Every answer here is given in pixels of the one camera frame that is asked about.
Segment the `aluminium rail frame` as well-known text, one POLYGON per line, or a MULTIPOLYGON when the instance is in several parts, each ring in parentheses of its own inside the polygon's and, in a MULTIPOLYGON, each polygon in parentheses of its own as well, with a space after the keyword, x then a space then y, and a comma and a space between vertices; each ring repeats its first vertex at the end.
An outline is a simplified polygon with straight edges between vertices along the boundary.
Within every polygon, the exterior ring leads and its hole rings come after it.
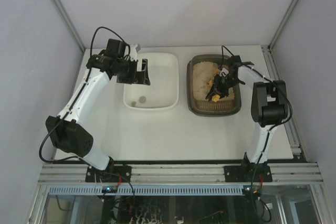
POLYGON ((44 165, 38 179, 60 195, 241 195, 251 187, 323 184, 315 163, 273 163, 264 172, 243 175, 239 165, 117 164, 114 174, 84 164, 44 165))

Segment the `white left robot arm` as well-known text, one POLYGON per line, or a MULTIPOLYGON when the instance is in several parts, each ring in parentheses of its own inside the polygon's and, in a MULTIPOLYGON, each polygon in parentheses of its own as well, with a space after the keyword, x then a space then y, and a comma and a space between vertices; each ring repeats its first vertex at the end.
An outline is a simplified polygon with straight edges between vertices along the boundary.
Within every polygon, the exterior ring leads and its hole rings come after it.
POLYGON ((113 166, 113 159, 95 147, 93 136, 82 126, 103 88, 115 77, 117 83, 151 84, 148 60, 138 60, 139 44, 109 39, 98 54, 91 54, 80 85, 57 116, 46 120, 52 145, 81 159, 97 170, 113 166))

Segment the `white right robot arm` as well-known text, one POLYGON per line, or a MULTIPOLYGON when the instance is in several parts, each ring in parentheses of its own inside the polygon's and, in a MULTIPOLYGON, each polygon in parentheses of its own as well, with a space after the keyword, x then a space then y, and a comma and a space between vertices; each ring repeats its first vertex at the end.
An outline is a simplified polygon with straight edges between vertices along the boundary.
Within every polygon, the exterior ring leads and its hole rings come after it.
POLYGON ((244 160, 247 164, 263 164, 268 160, 269 144, 276 129, 285 124, 288 117, 290 106, 286 84, 282 80, 267 78, 252 62, 243 62, 238 55, 222 62, 227 67, 215 75, 206 100, 214 102, 216 97, 227 97, 229 89, 239 84, 252 89, 250 112, 255 129, 244 160))

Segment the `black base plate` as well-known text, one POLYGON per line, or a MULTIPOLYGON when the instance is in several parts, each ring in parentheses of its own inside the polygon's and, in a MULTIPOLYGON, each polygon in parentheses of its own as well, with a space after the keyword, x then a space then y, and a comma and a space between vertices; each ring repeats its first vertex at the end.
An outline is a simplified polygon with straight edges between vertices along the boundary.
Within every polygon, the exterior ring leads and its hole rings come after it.
POLYGON ((132 175, 132 167, 125 164, 115 164, 110 161, 105 170, 99 170, 93 166, 89 166, 86 171, 86 183, 127 183, 132 175))
POLYGON ((273 181, 268 162, 255 164, 243 160, 240 165, 226 165, 224 175, 228 183, 273 181))

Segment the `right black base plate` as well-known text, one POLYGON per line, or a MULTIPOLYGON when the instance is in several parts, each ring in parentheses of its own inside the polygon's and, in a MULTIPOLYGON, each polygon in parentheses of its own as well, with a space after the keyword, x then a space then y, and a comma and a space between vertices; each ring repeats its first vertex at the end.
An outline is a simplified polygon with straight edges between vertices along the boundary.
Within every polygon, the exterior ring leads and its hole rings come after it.
POLYGON ((224 175, 228 183, 273 181, 268 162, 255 164, 243 160, 240 165, 226 165, 224 175))

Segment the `yellow litter scoop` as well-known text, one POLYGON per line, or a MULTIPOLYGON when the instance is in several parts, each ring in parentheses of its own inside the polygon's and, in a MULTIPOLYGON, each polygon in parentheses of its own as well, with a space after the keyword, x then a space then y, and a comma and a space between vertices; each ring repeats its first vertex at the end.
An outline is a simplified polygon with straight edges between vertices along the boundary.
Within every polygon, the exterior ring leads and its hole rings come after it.
POLYGON ((218 102, 221 99, 221 95, 218 94, 218 87, 221 84, 222 77, 221 77, 221 69, 216 69, 214 71, 214 77, 208 82, 208 86, 210 86, 210 90, 206 95, 207 101, 218 102))

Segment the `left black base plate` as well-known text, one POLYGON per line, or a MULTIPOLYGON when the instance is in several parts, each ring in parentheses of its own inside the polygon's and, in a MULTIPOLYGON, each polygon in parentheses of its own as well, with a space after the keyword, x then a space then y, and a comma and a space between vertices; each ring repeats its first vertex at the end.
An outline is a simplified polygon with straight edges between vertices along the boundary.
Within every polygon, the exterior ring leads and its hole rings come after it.
POLYGON ((125 164, 115 164, 110 161, 105 170, 99 170, 93 166, 89 166, 86 171, 86 183, 127 183, 132 175, 132 167, 125 164))

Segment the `white plastic tray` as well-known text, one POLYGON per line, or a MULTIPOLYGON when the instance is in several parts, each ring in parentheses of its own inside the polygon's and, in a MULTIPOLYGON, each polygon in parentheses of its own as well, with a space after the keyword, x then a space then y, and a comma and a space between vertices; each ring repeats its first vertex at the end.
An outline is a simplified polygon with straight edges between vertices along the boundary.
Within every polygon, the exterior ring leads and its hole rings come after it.
POLYGON ((179 100, 179 64, 177 57, 170 53, 146 52, 138 54, 138 59, 148 60, 150 86, 126 84, 123 102, 129 109, 135 110, 166 110, 174 107, 179 100), (139 98, 146 97, 145 103, 139 98))

